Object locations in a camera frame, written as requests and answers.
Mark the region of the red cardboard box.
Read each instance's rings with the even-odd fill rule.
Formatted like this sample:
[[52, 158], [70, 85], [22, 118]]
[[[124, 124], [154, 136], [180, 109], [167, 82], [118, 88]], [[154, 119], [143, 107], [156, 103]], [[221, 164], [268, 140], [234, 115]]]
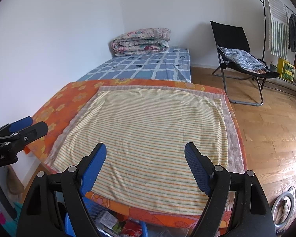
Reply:
[[142, 234], [143, 230], [140, 223], [133, 220], [127, 220], [120, 235], [125, 237], [140, 237]]

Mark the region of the black folding chair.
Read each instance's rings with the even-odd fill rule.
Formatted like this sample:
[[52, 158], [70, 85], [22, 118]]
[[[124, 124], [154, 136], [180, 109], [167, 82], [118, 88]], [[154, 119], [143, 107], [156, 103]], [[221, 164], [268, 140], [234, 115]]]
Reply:
[[[267, 79], [276, 79], [278, 72], [272, 72], [263, 59], [255, 58], [250, 53], [250, 46], [242, 27], [225, 25], [211, 21], [214, 41], [218, 54], [219, 66], [212, 75], [222, 78], [223, 89], [232, 104], [262, 106], [264, 98], [262, 90]], [[228, 96], [226, 79], [257, 81], [260, 102], [233, 100]]]

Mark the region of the striped yellow towel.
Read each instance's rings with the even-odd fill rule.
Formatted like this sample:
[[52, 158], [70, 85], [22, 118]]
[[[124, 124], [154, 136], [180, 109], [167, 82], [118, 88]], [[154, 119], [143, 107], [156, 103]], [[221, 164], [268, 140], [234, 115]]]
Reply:
[[207, 196], [186, 162], [189, 142], [227, 166], [220, 99], [177, 89], [105, 90], [74, 123], [51, 166], [64, 171], [103, 143], [107, 155], [93, 192], [148, 211], [198, 216]]

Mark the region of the yellow crate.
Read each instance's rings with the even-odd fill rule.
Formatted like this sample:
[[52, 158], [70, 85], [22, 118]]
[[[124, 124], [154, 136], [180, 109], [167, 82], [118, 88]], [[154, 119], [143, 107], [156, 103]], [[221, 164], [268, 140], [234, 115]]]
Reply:
[[288, 82], [294, 82], [295, 67], [288, 60], [278, 59], [277, 72], [279, 73], [279, 78]]

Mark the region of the checked cushion on chair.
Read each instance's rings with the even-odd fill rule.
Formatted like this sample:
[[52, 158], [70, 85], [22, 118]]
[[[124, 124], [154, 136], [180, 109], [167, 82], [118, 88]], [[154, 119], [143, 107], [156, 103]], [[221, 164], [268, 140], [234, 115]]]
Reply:
[[223, 60], [228, 64], [233, 63], [238, 68], [252, 73], [267, 73], [267, 67], [244, 50], [220, 46], [218, 46], [218, 50], [222, 52]]

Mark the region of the orange floral blanket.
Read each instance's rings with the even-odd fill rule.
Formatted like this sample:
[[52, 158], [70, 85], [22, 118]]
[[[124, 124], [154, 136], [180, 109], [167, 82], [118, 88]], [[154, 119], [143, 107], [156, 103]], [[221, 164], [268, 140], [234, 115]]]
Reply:
[[[56, 136], [60, 134], [60, 131], [65, 128], [70, 119], [74, 116], [73, 111], [80, 109], [90, 98], [100, 92], [99, 88], [101, 86], [131, 85], [185, 87], [188, 89], [194, 89], [194, 85], [198, 84], [181, 81], [145, 79], [91, 80], [69, 83], [49, 99], [32, 117], [35, 123], [40, 121], [47, 123], [49, 131], [44, 137], [27, 145], [25, 147], [25, 153], [32, 152], [47, 169], [47, 172], [54, 173], [54, 166], [49, 168], [43, 163], [43, 161], [47, 159]], [[101, 205], [117, 213], [117, 216], [120, 219], [134, 218], [156, 225], [190, 229], [196, 225], [196, 222], [200, 217], [198, 214], [195, 216], [174, 214], [132, 207], [131, 205], [122, 204], [108, 199], [93, 191], [88, 192], [86, 198], [94, 204]]]

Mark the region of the green carton box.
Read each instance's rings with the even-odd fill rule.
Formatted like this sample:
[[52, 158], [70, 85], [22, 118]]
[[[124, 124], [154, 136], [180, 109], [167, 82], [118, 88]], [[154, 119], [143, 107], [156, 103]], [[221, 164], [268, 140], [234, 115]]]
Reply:
[[108, 211], [103, 211], [101, 215], [98, 217], [98, 221], [106, 226], [108, 229], [119, 233], [121, 232], [121, 225], [120, 222], [116, 217], [110, 214]]

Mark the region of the black clothes rack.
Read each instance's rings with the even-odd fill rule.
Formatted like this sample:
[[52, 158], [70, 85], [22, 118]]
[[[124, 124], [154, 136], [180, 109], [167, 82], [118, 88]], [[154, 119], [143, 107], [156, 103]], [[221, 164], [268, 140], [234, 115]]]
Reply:
[[280, 0], [260, 0], [264, 11], [264, 44], [263, 53], [268, 50], [277, 58], [279, 79], [296, 87], [296, 51], [294, 61], [288, 60], [291, 52], [289, 19], [296, 18], [296, 13]]

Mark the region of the folded floral quilt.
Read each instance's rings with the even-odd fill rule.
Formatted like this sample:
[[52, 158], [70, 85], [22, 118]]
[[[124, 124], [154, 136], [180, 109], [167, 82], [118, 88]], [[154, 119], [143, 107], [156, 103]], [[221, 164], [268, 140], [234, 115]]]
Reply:
[[166, 53], [171, 31], [165, 27], [138, 29], [124, 33], [111, 42], [116, 56]]

